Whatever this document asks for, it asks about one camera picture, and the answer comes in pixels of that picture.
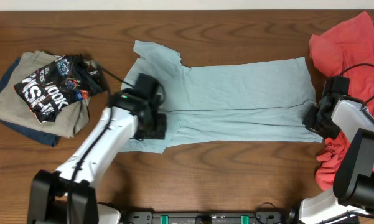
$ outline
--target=folded clothing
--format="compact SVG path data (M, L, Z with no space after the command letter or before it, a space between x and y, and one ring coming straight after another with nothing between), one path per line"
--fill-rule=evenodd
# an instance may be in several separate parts
M5 72L5 74L2 76L0 80L0 92L4 89L4 87L7 86L8 81L11 77L12 72L15 70L15 68L19 64L19 59L17 59ZM17 124L13 124L7 121L0 120L0 123L4 124L8 128L11 128L12 130L31 138L39 143L48 145L48 146L56 146L58 144L58 141L60 139L60 136L54 135L54 134L48 134L43 131L36 131L31 128L26 128Z
M304 57L189 68L180 53L159 44L136 41L134 51L141 58L125 80L135 83L145 73L160 81L167 131L165 140L130 139L122 152L162 153L167 146L216 140L322 141L301 124L315 104Z
M309 42L314 66L327 77L359 63L374 64L374 26L370 16L363 12L357 17L342 22L321 36L313 35ZM374 68L356 67L344 73L350 79L349 95L367 100L374 95ZM374 100L368 104L374 117ZM325 140L326 149L317 156L322 161L316 172L316 181L323 190L333 186L337 169L350 143L340 132L333 140Z
M55 122L40 124L29 107L14 91L14 85L37 69L53 62L57 57L44 52L24 53L13 71L7 86L0 92L0 119L23 127L58 136L74 137L88 122L90 98L65 107Z
M62 108L103 91L92 76L99 79L100 73L88 67L81 55L63 56L25 77L14 89L41 123L55 122Z

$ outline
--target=gray fabric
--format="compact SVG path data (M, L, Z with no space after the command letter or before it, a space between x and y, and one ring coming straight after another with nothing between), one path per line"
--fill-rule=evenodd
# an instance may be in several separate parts
M141 58L125 80L135 83L145 73L163 84L168 128L165 140L130 139L122 152L162 153L167 146L216 140L322 141L301 124L315 104L304 57L189 68L180 53L159 44L136 41L134 51Z
M74 135L87 124L87 106L90 102L90 98L66 106L61 113L58 114L55 122L40 124L34 114L29 110L26 103L14 90L14 85L16 83L55 59L55 56L48 55L44 52L27 52L22 55L21 61L13 71L7 86L0 93L1 120L68 138L74 137Z

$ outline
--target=wood grain surface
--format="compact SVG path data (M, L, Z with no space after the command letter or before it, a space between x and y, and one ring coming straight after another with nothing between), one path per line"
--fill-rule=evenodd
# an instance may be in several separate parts
M62 11L0 12L0 78L23 52L77 54L124 77L137 54L135 40L176 49L186 66L234 65L306 56L320 97L324 76L309 59L312 34L360 11ZM374 22L374 11L369 12ZM113 91L121 84L108 77ZM90 122L75 138L43 146L0 123L0 223L25 223L30 183L55 170L97 123L105 93L94 96ZM315 156L324 145L304 142L208 142L163 154L116 156L98 200L119 208L156 211L246 211L263 202L289 207L321 192Z

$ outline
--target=pink fabric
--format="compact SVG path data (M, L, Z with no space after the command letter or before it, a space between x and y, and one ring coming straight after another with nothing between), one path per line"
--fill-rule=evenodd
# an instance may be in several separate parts
M327 77L338 75L343 69L358 63L374 64L374 26L370 16L363 12L342 22L321 36L313 35L309 42L314 66ZM350 78L349 94L369 99L374 94L374 68L357 67L344 74ZM368 104L374 116L374 100ZM317 160L323 162L316 172L316 181L323 190L331 188L334 177L350 143L340 132L337 139L327 138L326 149Z

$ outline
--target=light blue t-shirt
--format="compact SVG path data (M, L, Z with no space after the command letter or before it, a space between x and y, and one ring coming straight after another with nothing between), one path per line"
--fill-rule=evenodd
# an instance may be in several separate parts
M168 146L218 140L322 141L302 125L316 103L304 57L190 68L163 45L136 41L134 51L140 58L125 81L135 83L140 73L160 81L167 131L165 140L130 139L120 152L162 153Z

